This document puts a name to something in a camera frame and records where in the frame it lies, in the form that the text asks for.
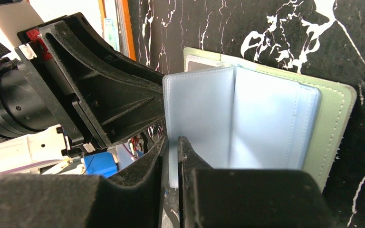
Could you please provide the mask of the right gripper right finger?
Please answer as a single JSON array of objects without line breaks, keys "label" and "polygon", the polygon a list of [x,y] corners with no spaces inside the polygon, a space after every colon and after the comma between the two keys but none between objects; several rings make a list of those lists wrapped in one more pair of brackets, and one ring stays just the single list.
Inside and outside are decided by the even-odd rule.
[{"label": "right gripper right finger", "polygon": [[331,228],[313,178],[297,170],[212,168],[184,136],[177,143],[182,228]]}]

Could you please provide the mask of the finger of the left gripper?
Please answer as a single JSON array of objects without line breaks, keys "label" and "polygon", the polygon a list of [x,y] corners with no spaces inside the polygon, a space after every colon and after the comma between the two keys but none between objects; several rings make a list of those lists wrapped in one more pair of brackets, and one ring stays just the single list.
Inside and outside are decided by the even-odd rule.
[{"label": "finger of the left gripper", "polygon": [[17,33],[20,69],[72,148],[123,143],[165,119],[163,75],[115,51],[78,12]]}]

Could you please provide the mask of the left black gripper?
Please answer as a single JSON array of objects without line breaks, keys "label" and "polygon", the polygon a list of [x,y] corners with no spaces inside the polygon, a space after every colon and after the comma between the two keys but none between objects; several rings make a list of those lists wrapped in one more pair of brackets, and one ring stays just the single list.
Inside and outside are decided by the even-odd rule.
[{"label": "left black gripper", "polygon": [[75,111],[77,94],[56,62],[49,58],[9,59],[0,43],[0,143],[62,126],[70,157],[85,152],[85,125]]}]

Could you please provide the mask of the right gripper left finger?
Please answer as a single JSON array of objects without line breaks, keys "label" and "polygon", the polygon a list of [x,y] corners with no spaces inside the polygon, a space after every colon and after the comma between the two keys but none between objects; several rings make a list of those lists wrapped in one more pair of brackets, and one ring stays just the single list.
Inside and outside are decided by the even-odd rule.
[{"label": "right gripper left finger", "polygon": [[0,175],[0,228],[159,228],[166,137],[115,175]]}]

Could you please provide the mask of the mint green card holder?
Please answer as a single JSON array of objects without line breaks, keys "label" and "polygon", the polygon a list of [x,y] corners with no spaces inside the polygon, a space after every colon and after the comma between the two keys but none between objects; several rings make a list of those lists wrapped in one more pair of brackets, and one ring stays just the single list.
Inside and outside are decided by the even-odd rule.
[{"label": "mint green card holder", "polygon": [[163,78],[171,188],[184,136],[213,168],[302,170],[324,189],[353,87],[195,48],[183,53],[185,71]]}]

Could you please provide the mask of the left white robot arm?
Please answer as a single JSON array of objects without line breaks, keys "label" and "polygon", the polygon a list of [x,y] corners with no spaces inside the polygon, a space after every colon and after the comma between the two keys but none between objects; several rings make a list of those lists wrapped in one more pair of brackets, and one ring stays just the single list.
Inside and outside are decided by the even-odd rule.
[{"label": "left white robot arm", "polygon": [[82,13],[0,43],[0,174],[104,152],[164,119],[163,75],[114,50]]}]

